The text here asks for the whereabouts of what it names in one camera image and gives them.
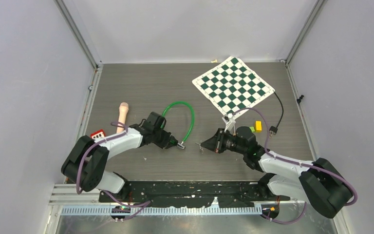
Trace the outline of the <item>green cable bike lock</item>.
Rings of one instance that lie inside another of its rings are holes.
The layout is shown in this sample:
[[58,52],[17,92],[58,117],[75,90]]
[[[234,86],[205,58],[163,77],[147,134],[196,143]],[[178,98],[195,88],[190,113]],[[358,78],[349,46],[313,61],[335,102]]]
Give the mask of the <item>green cable bike lock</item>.
[[190,111],[190,124],[189,124],[188,130],[187,130],[185,136],[183,137],[183,139],[181,140],[181,142],[178,142],[178,143],[176,144],[176,146],[177,146],[178,148],[184,150],[184,149],[185,149],[185,145],[184,145],[184,143],[185,143],[186,140],[190,137],[191,132],[192,132],[193,127],[194,127],[194,124],[195,124],[195,111],[194,111],[193,107],[192,107],[189,103],[187,103],[187,102],[185,102],[185,101],[175,101],[175,102],[171,103],[170,105],[168,105],[168,106],[163,110],[163,112],[162,112],[162,116],[164,117],[164,116],[167,114],[167,112],[168,112],[172,107],[174,107],[174,106],[176,106],[176,105],[183,105],[183,106],[186,106],[186,107],[189,109],[189,111]]

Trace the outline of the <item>small silver keys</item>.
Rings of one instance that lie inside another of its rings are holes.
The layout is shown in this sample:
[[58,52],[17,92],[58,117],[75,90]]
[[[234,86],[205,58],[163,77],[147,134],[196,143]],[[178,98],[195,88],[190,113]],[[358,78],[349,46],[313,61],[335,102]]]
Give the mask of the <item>small silver keys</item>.
[[198,145],[201,154],[203,154],[204,153],[204,148],[201,146],[201,143],[196,142],[196,144]]

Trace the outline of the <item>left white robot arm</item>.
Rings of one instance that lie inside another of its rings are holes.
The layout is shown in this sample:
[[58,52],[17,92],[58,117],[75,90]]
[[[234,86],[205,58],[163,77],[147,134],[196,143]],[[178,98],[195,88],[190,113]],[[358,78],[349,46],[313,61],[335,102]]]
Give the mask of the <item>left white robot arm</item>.
[[117,173],[106,171],[108,160],[148,144],[161,149],[177,146],[178,140],[164,129],[166,122],[162,115],[151,112],[147,119],[129,127],[116,122],[116,126],[124,128],[120,133],[98,140],[81,136],[61,166],[61,173],[76,184],[78,194],[105,190],[117,201],[126,201],[130,195],[130,189],[125,185],[127,181]]

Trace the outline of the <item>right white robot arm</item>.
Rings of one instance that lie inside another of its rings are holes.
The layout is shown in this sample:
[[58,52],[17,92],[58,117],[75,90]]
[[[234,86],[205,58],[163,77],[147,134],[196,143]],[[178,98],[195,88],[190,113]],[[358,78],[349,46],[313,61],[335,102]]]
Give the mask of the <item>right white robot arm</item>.
[[355,198],[353,189],[328,160],[296,161],[279,155],[261,146],[249,127],[239,127],[235,134],[219,128],[200,146],[217,154],[241,154],[250,169],[264,172],[258,191],[265,200],[287,196],[310,204],[326,218],[334,218]]

